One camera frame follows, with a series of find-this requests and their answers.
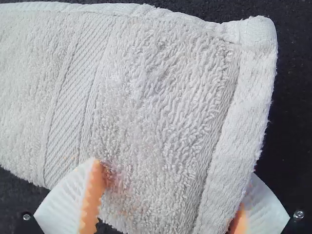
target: metal screw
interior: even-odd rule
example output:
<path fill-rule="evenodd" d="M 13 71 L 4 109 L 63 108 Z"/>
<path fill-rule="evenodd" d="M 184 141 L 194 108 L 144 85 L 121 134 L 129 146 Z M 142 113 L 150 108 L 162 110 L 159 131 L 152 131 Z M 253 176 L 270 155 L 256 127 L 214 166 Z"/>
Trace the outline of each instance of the metal screw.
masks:
<path fill-rule="evenodd" d="M 297 210 L 297 211 L 295 211 L 295 213 L 293 213 L 293 218 L 295 221 L 302 220 L 303 217 L 304 217 L 304 212 L 301 210 Z"/>
<path fill-rule="evenodd" d="M 28 221 L 29 219 L 31 219 L 31 216 L 30 216 L 29 214 L 24 214 L 24 215 L 23 215 L 23 219 L 24 219 L 25 221 Z"/>

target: towel fold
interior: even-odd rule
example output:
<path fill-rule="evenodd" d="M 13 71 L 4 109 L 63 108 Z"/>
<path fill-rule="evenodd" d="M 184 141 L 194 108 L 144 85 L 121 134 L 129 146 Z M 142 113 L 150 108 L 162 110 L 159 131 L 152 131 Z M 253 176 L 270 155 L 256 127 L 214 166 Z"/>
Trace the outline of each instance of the towel fold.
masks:
<path fill-rule="evenodd" d="M 118 230 L 223 234 L 260 156 L 277 41 L 138 4 L 0 6 L 0 165 L 53 188 L 91 156 Z"/>

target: black surface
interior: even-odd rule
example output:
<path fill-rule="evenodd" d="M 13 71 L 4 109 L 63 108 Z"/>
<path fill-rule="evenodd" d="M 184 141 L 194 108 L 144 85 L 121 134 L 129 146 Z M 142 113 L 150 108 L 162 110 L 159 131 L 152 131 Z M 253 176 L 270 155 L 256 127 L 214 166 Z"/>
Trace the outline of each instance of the black surface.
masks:
<path fill-rule="evenodd" d="M 168 8 L 206 21 L 270 17 L 276 26 L 279 56 L 270 123 L 257 174 L 291 215 L 306 213 L 312 223 L 312 1 L 311 0 L 70 0 L 72 3 L 135 2 Z M 21 209 L 34 210 L 47 191 L 0 169 L 0 231 L 11 233 Z M 98 233 L 115 234 L 101 225 Z M 303 234 L 311 233 L 305 225 Z"/>

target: terry cloth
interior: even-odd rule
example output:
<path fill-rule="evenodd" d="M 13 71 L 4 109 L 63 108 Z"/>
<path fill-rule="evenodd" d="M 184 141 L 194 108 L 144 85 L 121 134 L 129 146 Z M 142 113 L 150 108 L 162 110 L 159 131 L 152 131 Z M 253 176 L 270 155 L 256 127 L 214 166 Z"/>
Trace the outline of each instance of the terry cloth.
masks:
<path fill-rule="evenodd" d="M 273 91 L 265 17 L 226 23 L 138 4 L 0 6 L 0 165 L 52 189 L 89 157 L 117 188 L 100 217 L 129 234 L 223 234 Z"/>

